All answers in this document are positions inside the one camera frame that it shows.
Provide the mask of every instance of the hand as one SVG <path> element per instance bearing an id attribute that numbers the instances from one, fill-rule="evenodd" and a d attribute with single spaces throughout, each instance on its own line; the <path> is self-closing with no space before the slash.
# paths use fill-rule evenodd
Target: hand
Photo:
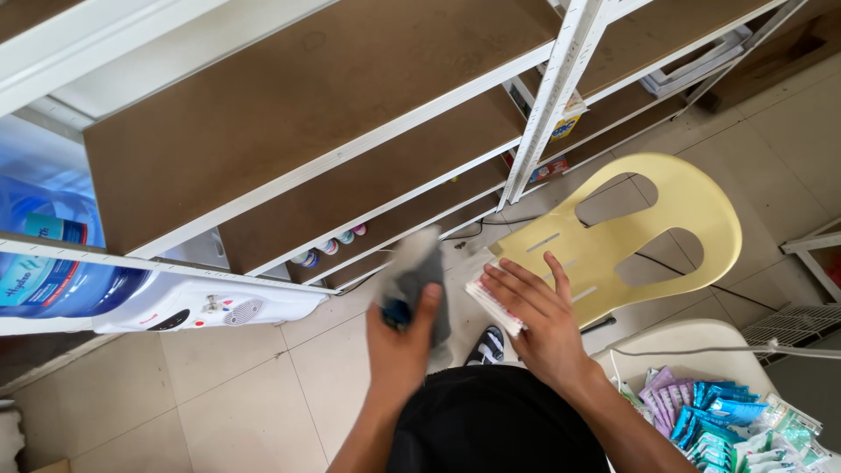
<path id="1" fill-rule="evenodd" d="M 526 367 L 561 397 L 584 395 L 591 381 L 604 378 L 604 371 L 584 352 L 581 332 L 575 322 L 569 278 L 550 253 L 543 259 L 552 270 L 555 290 L 539 276 L 502 258 L 505 271 L 486 264 L 482 283 L 503 306 L 524 321 L 527 330 L 511 345 Z"/>
<path id="2" fill-rule="evenodd" d="M 402 409 L 426 376 L 432 323 L 441 301 L 441 286 L 427 284 L 417 312 L 405 332 L 385 325 L 379 306 L 366 315 L 371 386 L 368 399 L 384 407 Z"/>

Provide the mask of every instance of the bottle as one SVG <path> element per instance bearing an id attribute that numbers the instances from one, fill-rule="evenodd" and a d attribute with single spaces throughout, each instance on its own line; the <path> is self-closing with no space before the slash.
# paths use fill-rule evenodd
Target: bottle
<path id="1" fill-rule="evenodd" d="M 307 250 L 302 252 L 300 255 L 293 257 L 289 261 L 295 264 L 300 264 L 305 268 L 312 268 L 318 264 L 318 253 L 312 250 Z"/>
<path id="2" fill-rule="evenodd" d="M 104 247 L 96 203 L 0 176 L 0 230 Z M 0 252 L 0 316 L 89 317 L 129 299 L 150 271 Z"/>
<path id="3" fill-rule="evenodd" d="M 356 233 L 357 235 L 359 235 L 361 237 L 362 235 L 365 235 L 366 233 L 368 233 L 368 228 L 365 226 L 364 223 L 360 223 L 359 225 L 354 226 L 351 229 L 351 231 Z"/>
<path id="4" fill-rule="evenodd" d="M 336 254 L 336 252 L 339 251 L 339 244 L 336 243 L 336 240 L 331 238 L 330 240 L 327 240 L 326 242 L 321 243 L 320 245 L 316 245 L 315 249 L 321 250 L 322 252 L 324 252 L 324 254 L 327 255 Z"/>
<path id="5" fill-rule="evenodd" d="M 347 244 L 353 241 L 353 232 L 348 230 L 336 237 L 336 240 Z"/>

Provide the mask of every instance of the person's right hand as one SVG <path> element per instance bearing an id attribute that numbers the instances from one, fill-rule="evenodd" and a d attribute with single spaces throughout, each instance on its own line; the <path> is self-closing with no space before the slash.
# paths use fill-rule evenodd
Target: person's right hand
<path id="1" fill-rule="evenodd" d="M 500 260 L 505 271 L 486 264 L 481 279 L 496 300 L 528 326 L 511 340 L 526 367 L 571 401 L 570 397 L 586 396 L 587 386 L 591 382 L 603 382 L 605 374 L 584 352 L 573 313 L 569 278 L 561 263 L 550 252 L 545 252 L 543 259 L 552 270 L 555 290 L 508 258 Z"/>

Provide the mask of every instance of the foot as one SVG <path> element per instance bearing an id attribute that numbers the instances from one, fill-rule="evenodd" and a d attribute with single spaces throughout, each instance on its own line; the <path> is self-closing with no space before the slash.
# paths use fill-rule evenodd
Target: foot
<path id="1" fill-rule="evenodd" d="M 492 325 L 484 329 L 482 336 L 479 337 L 464 365 L 494 364 L 504 361 L 504 347 L 505 339 L 502 336 L 502 331 Z"/>

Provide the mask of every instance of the small container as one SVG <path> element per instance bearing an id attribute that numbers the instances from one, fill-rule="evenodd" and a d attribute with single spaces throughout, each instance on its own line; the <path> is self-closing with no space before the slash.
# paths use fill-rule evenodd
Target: small container
<path id="1" fill-rule="evenodd" d="M 366 233 L 368 233 L 368 228 L 365 226 L 364 223 L 360 223 L 359 225 L 354 226 L 351 229 L 351 231 L 356 233 L 357 235 L 359 235 L 361 237 L 362 235 L 365 235 Z"/>
<path id="2" fill-rule="evenodd" d="M 312 268 L 318 264 L 318 253 L 312 250 L 307 250 L 289 261 L 295 264 L 300 264 L 305 268 Z"/>
<path id="3" fill-rule="evenodd" d="M 338 241 L 340 241 L 344 244 L 350 243 L 350 242 L 353 241 L 353 232 L 348 230 L 348 231 L 342 233 L 341 235 L 337 236 L 336 240 L 338 240 Z"/>
<path id="4" fill-rule="evenodd" d="M 339 244 L 336 243 L 336 240 L 330 239 L 320 245 L 316 245 L 315 249 L 321 250 L 324 254 L 336 254 L 339 251 Z"/>

